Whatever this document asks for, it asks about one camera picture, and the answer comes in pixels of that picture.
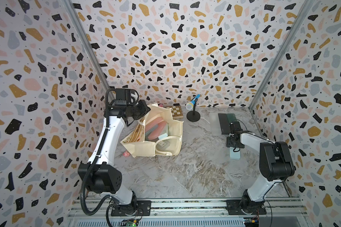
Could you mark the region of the light teal pencil case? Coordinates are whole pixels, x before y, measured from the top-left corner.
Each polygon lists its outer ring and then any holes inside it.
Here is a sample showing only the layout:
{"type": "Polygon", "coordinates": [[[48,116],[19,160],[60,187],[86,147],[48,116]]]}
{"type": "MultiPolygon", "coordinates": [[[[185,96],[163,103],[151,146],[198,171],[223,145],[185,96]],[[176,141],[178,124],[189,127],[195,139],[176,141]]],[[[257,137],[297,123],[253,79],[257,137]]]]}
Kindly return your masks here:
{"type": "Polygon", "coordinates": [[[230,148],[230,159],[239,160],[241,158],[240,148],[230,148]]]}

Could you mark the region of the black pencil case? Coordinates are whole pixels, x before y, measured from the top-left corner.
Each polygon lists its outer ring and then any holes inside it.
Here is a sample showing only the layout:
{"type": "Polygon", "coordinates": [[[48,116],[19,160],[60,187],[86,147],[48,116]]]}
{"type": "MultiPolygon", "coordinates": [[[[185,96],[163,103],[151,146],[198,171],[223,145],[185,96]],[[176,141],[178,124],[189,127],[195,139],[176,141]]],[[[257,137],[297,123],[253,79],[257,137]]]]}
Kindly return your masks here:
{"type": "Polygon", "coordinates": [[[218,114],[219,118],[219,124],[220,124],[220,129],[221,129],[221,134],[222,135],[229,135],[230,134],[230,122],[229,122],[229,115],[230,114],[218,114]]]}

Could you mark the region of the translucent white pencil case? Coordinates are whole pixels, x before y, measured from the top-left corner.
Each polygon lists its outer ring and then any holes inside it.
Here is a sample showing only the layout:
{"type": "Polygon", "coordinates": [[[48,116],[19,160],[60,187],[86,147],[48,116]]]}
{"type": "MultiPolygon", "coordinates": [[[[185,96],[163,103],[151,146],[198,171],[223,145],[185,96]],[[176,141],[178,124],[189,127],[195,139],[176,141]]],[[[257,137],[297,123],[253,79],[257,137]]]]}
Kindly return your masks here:
{"type": "Polygon", "coordinates": [[[209,123],[213,135],[219,136],[222,134],[218,113],[209,113],[209,123]]]}

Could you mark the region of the cream floral canvas tote bag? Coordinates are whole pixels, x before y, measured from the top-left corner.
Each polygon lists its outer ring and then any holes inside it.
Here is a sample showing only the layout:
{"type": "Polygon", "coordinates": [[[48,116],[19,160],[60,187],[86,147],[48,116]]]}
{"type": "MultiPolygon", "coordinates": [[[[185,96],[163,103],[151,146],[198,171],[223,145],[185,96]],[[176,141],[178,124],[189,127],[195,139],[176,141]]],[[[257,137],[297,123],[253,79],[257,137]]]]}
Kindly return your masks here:
{"type": "Polygon", "coordinates": [[[148,106],[148,112],[121,144],[135,157],[177,156],[181,151],[183,121],[173,119],[171,109],[148,106]]]}

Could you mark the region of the grey barcoded pencil case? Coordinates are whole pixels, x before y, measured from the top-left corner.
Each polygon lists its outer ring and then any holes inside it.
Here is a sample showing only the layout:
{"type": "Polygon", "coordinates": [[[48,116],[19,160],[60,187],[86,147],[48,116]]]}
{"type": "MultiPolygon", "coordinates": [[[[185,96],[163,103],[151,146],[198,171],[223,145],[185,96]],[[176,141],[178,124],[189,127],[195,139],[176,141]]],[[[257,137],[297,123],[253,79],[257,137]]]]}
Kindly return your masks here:
{"type": "Polygon", "coordinates": [[[159,141],[156,145],[156,149],[159,151],[166,151],[166,149],[170,146],[170,142],[168,140],[159,141]]]}

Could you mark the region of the dark green pencil case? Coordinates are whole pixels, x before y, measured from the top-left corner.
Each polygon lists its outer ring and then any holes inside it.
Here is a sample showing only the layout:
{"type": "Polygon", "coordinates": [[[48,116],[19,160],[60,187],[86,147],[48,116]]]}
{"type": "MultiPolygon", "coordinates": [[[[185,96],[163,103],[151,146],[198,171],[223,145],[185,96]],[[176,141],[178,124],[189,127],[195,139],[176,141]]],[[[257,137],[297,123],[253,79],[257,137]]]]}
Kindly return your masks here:
{"type": "Polygon", "coordinates": [[[227,120],[229,124],[232,124],[234,122],[238,122],[235,114],[226,114],[227,120]]]}

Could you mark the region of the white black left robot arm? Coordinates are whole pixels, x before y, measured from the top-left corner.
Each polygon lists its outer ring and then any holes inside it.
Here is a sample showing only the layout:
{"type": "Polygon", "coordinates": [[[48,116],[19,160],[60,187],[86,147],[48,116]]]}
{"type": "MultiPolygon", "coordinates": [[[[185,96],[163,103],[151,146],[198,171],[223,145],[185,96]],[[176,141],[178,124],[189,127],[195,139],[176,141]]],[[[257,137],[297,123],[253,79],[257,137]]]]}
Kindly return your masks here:
{"type": "Polygon", "coordinates": [[[114,167],[114,158],[122,130],[131,125],[128,120],[139,120],[150,110],[134,89],[106,91],[103,127],[99,140],[89,160],[78,168],[82,180],[80,204],[86,215],[97,213],[105,200],[110,200],[110,207],[126,216],[137,213],[136,195],[122,184],[122,173],[114,167]],[[87,192],[104,194],[92,210],[86,203],[87,192]]]}

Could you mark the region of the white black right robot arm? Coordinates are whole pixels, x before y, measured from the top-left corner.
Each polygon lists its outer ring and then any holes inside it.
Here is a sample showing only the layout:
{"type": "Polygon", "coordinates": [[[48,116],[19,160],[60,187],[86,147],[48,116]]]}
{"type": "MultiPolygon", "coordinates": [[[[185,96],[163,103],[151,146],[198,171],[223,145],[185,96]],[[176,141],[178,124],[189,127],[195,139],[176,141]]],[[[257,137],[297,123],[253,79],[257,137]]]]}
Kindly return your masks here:
{"type": "Polygon", "coordinates": [[[283,141],[270,141],[249,130],[243,130],[238,121],[230,123],[229,128],[226,146],[231,148],[231,154],[245,147],[255,150],[259,154],[260,170],[254,184],[244,191],[239,205],[235,204],[230,211],[241,211],[246,215],[266,214],[263,205],[267,193],[295,173],[289,147],[283,141]]]}

